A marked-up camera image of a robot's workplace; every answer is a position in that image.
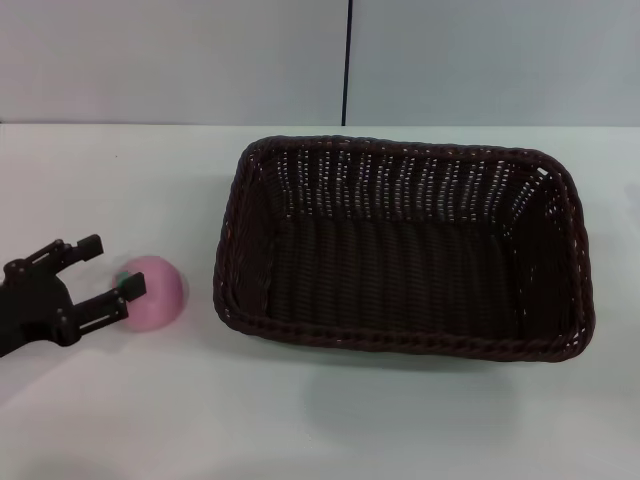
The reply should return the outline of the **dark brown woven basket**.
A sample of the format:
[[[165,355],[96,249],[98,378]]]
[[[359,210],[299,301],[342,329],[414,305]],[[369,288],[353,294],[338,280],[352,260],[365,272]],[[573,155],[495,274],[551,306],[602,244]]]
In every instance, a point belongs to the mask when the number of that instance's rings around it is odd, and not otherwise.
[[[574,181],[537,150],[272,136],[242,153],[213,302],[250,336],[497,362],[595,330]]]

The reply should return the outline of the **pink peach toy ball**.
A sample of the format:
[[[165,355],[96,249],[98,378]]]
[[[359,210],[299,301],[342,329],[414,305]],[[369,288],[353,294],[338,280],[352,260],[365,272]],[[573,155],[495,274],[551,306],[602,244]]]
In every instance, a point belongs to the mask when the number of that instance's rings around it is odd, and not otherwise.
[[[129,260],[118,269],[112,284],[118,286],[139,272],[145,277],[146,294],[128,304],[128,317],[121,323],[130,331],[146,333],[166,327],[180,316],[188,286],[179,270],[159,256]]]

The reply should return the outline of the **black vertical wall strip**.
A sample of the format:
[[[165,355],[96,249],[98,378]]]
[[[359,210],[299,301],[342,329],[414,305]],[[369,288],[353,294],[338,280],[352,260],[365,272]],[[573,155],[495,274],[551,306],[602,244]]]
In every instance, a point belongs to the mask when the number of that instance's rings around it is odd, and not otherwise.
[[[341,100],[341,123],[340,123],[342,127],[346,126],[347,118],[348,118],[348,96],[349,96],[350,61],[351,61],[352,28],[353,28],[353,10],[354,10],[354,0],[347,0],[345,49],[344,49],[344,65],[343,65],[343,85],[342,85],[342,100]]]

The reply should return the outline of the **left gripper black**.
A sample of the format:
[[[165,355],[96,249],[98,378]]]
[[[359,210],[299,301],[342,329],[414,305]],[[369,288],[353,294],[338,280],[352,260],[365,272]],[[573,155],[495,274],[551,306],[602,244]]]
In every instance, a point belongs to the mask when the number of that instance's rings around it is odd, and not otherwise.
[[[70,346],[129,316],[128,304],[146,294],[143,273],[127,275],[115,288],[76,305],[55,275],[103,253],[100,236],[93,234],[75,245],[57,239],[4,266],[5,275],[53,275],[5,280],[0,285],[0,358],[37,341]]]

